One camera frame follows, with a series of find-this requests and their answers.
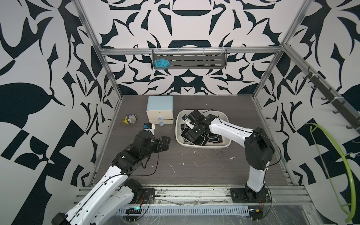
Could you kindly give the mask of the black phone pink case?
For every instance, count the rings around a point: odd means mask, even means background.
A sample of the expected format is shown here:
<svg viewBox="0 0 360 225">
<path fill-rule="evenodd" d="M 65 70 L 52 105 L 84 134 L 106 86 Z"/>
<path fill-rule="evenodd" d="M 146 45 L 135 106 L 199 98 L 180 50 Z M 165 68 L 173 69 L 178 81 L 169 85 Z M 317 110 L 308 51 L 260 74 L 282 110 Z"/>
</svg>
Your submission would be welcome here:
<svg viewBox="0 0 360 225">
<path fill-rule="evenodd" d="M 223 142 L 222 136 L 218 135 L 218 134 L 209 133 L 207 135 L 207 137 L 209 138 L 209 140 L 208 140 L 209 143 L 222 143 Z"/>
</svg>

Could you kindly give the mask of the white plastic storage tub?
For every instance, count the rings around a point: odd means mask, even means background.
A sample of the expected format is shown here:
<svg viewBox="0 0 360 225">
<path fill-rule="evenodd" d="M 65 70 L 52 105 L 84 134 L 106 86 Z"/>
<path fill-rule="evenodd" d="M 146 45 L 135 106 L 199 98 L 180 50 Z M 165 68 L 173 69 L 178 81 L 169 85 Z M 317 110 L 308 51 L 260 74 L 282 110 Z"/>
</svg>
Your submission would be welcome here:
<svg viewBox="0 0 360 225">
<path fill-rule="evenodd" d="M 182 145 L 183 147 L 196 148 L 196 149 L 223 149 L 223 148 L 227 148 L 232 143 L 230 139 L 225 137 L 222 138 L 223 140 L 222 142 L 211 143 L 210 141 L 208 141 L 206 145 L 194 145 L 190 142 L 186 142 L 185 139 L 181 136 L 182 133 L 181 125 L 185 124 L 185 121 L 182 119 L 182 117 L 185 114 L 190 114 L 191 112 L 193 112 L 193 109 L 182 110 L 177 115 L 176 123 L 175 123 L 175 137 L 180 145 Z"/>
</svg>

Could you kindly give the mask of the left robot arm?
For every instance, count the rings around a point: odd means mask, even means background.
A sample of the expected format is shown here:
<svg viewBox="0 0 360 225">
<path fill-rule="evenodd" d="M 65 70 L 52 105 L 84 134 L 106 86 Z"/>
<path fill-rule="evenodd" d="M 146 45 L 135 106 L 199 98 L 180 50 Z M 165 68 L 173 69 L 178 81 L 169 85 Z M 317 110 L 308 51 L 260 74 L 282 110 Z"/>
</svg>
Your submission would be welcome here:
<svg viewBox="0 0 360 225">
<path fill-rule="evenodd" d="M 171 139 L 155 138 L 150 130 L 140 131 L 134 141 L 117 154 L 105 175 L 91 191 L 67 213 L 58 213 L 53 225 L 103 225 L 123 206 L 138 200 L 142 185 L 132 173 L 154 153 L 169 150 Z"/>
</svg>

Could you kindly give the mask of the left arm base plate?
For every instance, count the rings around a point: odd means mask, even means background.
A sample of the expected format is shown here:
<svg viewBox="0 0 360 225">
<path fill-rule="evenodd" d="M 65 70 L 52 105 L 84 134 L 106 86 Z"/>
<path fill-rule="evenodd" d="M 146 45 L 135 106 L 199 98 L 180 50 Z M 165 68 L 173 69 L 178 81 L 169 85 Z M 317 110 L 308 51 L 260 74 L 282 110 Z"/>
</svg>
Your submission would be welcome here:
<svg viewBox="0 0 360 225">
<path fill-rule="evenodd" d="M 131 204 L 153 204 L 155 201 L 155 192 L 154 188 L 143 188 L 136 191 L 133 197 Z"/>
</svg>

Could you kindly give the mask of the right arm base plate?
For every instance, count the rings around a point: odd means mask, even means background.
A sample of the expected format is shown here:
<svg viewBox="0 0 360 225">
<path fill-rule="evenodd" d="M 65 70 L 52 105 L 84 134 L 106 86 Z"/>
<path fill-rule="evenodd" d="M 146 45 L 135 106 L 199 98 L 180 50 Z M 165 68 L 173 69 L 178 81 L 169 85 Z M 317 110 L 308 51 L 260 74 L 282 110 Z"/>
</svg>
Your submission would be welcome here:
<svg viewBox="0 0 360 225">
<path fill-rule="evenodd" d="M 270 193 L 266 187 L 262 187 L 259 192 L 255 192 L 248 186 L 240 188 L 230 188 L 230 197 L 233 203 L 270 203 Z"/>
</svg>

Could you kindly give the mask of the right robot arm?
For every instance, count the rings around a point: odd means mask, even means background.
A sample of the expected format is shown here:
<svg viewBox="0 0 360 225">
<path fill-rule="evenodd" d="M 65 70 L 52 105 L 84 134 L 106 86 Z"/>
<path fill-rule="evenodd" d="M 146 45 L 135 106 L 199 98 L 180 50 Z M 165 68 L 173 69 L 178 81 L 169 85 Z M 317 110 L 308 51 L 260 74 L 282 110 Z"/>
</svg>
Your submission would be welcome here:
<svg viewBox="0 0 360 225">
<path fill-rule="evenodd" d="M 198 110 L 182 116 L 182 120 L 185 127 L 181 136 L 193 145 L 204 146 L 211 136 L 221 136 L 241 145 L 245 149 L 246 161 L 250 166 L 245 192 L 255 195 L 263 190 L 266 170 L 270 166 L 275 149 L 272 140 L 262 128 L 239 127 L 225 122 L 218 115 L 204 116 Z"/>
</svg>

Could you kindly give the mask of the black phone white case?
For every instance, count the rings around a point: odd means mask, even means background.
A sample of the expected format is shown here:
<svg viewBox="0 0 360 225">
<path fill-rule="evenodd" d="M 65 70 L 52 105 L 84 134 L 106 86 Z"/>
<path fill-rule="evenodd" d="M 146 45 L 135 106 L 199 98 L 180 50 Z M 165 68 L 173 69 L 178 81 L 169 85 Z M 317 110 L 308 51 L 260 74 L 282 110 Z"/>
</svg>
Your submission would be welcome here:
<svg viewBox="0 0 360 225">
<path fill-rule="evenodd" d="M 209 140 L 209 137 L 203 134 L 198 134 L 189 127 L 184 128 L 184 130 L 181 133 L 181 137 L 184 138 L 186 142 L 197 146 L 205 146 Z"/>
</svg>

